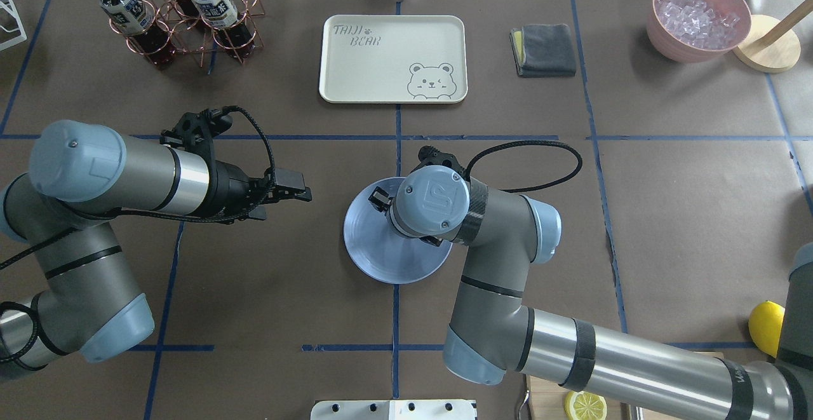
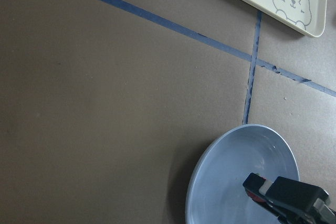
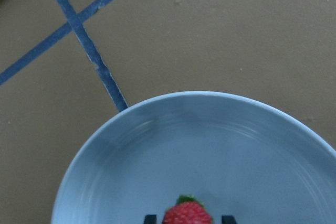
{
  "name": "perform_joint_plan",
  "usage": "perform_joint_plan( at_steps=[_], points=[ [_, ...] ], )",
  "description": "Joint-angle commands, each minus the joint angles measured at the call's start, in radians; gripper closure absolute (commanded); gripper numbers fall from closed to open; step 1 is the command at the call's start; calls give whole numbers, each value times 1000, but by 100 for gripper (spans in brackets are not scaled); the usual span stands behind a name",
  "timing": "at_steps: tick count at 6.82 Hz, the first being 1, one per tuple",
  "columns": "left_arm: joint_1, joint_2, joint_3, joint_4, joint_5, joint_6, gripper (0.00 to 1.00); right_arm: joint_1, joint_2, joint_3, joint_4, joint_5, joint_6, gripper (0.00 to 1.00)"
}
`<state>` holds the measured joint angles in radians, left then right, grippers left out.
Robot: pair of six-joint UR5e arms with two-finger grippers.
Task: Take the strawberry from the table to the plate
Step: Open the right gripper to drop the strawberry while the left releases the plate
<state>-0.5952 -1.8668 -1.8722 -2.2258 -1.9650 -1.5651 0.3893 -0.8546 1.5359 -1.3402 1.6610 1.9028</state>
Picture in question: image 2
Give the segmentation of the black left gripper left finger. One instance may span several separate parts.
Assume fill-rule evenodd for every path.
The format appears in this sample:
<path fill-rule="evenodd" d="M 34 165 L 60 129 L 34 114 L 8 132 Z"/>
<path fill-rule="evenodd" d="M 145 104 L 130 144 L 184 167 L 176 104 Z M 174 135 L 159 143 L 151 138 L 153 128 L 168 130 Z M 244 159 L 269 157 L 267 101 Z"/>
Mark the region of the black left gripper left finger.
<path fill-rule="evenodd" d="M 313 208 L 322 212 L 329 204 L 329 194 L 321 187 L 281 176 L 272 182 L 250 173 L 243 187 L 248 197 L 263 208 L 268 203 L 297 213 L 312 212 Z"/>

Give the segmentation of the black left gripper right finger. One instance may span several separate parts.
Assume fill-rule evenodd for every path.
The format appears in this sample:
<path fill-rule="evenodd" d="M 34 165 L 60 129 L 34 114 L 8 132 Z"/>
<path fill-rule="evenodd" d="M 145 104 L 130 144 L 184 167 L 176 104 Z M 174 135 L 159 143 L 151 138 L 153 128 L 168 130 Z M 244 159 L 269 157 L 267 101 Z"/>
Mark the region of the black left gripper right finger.
<path fill-rule="evenodd" d="M 266 203 L 264 208 L 273 214 L 279 223 L 335 223 L 335 211 L 325 207 L 322 212 L 315 208 L 312 212 L 297 213 Z"/>

